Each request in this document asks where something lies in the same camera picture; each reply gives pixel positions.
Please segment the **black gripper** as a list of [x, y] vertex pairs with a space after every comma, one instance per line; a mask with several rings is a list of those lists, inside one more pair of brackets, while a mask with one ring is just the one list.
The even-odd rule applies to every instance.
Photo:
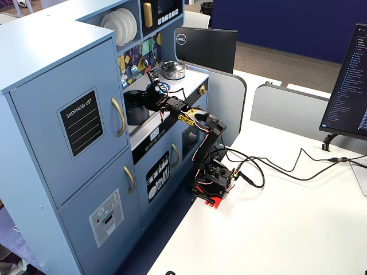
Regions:
[[150, 80], [150, 85], [146, 89], [146, 97], [148, 99], [153, 98], [154, 100], [162, 100], [164, 98], [164, 93], [158, 88], [161, 83], [158, 72], [153, 69], [147, 72], [147, 75]]

